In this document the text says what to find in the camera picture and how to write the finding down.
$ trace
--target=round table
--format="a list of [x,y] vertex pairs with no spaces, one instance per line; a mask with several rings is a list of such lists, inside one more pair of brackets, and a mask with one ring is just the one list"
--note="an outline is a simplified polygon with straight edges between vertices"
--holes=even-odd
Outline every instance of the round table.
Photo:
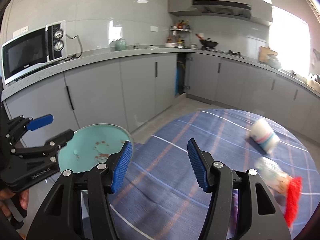
[[[136,145],[121,190],[109,197],[121,239],[198,239],[211,194],[196,182],[186,151],[188,140],[194,138],[215,161],[246,171],[265,155],[248,137],[260,117],[233,109],[197,111],[173,120],[146,144]],[[302,177],[299,211],[290,228],[293,239],[320,201],[320,176],[300,141],[281,125],[267,122],[281,140],[267,157],[290,176]],[[284,212],[284,198],[277,197]]]

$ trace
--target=kitchen wall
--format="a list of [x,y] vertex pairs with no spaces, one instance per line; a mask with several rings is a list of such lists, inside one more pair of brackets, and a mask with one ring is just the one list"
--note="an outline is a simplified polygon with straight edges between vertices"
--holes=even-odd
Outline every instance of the kitchen wall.
[[[272,5],[279,7],[287,12],[304,20],[309,25],[311,42],[311,59],[314,57],[312,49],[320,51],[320,23],[306,0],[272,0]],[[299,41],[297,41],[297,51],[299,51]],[[320,73],[320,62],[310,72]]]
[[[109,24],[122,27],[127,45],[164,44],[172,25],[168,0],[12,0],[4,14],[0,44],[12,39],[12,33],[29,30],[59,20],[67,21],[67,34],[79,35],[84,51],[109,47]],[[159,32],[151,32],[150,26]],[[76,39],[68,40],[68,54],[79,52]]]
[[201,47],[196,33],[204,33],[205,38],[218,42],[216,49],[241,52],[242,55],[258,59],[260,46],[266,46],[269,40],[269,27],[227,17],[192,16],[177,17],[176,20],[188,19],[192,28],[190,40]]

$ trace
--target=red cloth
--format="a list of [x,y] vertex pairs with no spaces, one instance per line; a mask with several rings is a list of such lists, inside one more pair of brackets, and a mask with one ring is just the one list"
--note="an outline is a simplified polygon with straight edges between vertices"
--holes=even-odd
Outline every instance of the red cloth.
[[288,227],[291,227],[298,213],[298,201],[300,198],[302,178],[293,178],[288,185],[287,207],[285,209],[284,219]]

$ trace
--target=tiled floor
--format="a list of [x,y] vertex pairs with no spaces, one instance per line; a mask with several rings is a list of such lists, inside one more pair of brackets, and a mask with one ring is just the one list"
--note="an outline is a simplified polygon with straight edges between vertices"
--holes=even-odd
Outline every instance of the tiled floor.
[[[170,107],[165,110],[141,128],[137,129],[133,134],[133,140],[137,143],[144,144],[151,135],[158,131],[161,127],[171,122],[172,120],[200,109],[213,109],[222,108],[217,105],[208,105],[190,98],[184,98],[181,102],[175,106]],[[320,147],[315,143],[308,141],[305,138],[297,136],[301,143],[308,149],[314,162],[316,163],[318,171],[320,171]],[[30,189],[30,201],[28,207],[28,217],[25,219],[25,225],[20,230],[22,233],[26,234],[29,230],[31,222],[40,207],[46,194],[49,192],[54,181],[52,179],[47,179],[47,181],[42,181]]]

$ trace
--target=granite countertop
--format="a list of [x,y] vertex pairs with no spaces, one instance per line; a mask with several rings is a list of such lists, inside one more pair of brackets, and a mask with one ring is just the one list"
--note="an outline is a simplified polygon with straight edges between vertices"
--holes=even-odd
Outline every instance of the granite countertop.
[[154,49],[128,49],[128,50],[122,50],[122,51],[113,51],[110,52],[109,49],[98,49],[93,51],[86,51],[82,54],[82,56],[78,59],[73,59],[67,62],[61,62],[57,65],[50,66],[48,68],[42,69],[36,73],[33,73],[16,83],[12,84],[11,86],[5,88],[1,93],[1,101],[7,99],[8,97],[14,95],[15,93],[19,92],[20,90],[39,82],[40,80],[43,80],[45,78],[48,78],[50,76],[56,75],[58,73],[80,67],[83,65],[91,64],[94,62],[99,62],[103,60],[113,59],[113,58],[120,58],[120,57],[128,57],[128,56],[136,56],[136,55],[145,55],[145,54],[156,54],[156,53],[201,53],[201,54],[208,54],[223,58],[229,58],[233,60],[237,60],[240,62],[244,62],[247,64],[251,64],[257,67],[264,68],[266,70],[272,71],[276,74],[279,74],[285,78],[290,79],[293,82],[296,82],[300,86],[303,86],[304,88],[310,90],[312,93],[320,97],[320,93],[315,91],[312,87],[308,86],[304,82],[300,81],[297,78],[294,78],[280,70],[276,70],[274,68],[271,68],[268,65],[258,63],[257,60],[248,58],[248,57],[237,57],[233,55],[223,54],[219,52],[213,52],[213,51],[206,51],[206,50],[200,50],[200,49],[169,49],[169,48],[154,48]]

